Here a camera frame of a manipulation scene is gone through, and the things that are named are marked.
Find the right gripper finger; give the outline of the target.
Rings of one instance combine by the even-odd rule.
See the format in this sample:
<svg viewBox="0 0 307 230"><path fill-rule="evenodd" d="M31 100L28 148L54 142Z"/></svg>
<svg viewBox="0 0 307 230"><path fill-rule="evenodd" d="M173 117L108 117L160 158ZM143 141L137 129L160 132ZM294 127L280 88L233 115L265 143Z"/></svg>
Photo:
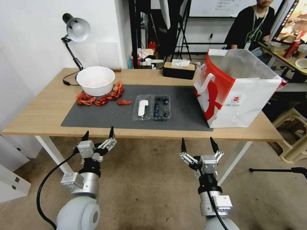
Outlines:
<svg viewBox="0 0 307 230"><path fill-rule="evenodd" d="M180 158L191 168L191 169L197 169L198 166L198 160L187 154L186 152L186 145L185 140L182 138L181 142L181 152L179 154Z"/></svg>
<svg viewBox="0 0 307 230"><path fill-rule="evenodd" d="M218 164L220 159L223 157L224 152L220 151L218 144L214 141L212 137L210 137L210 143L214 152L214 158L216 159L216 163Z"/></svg>

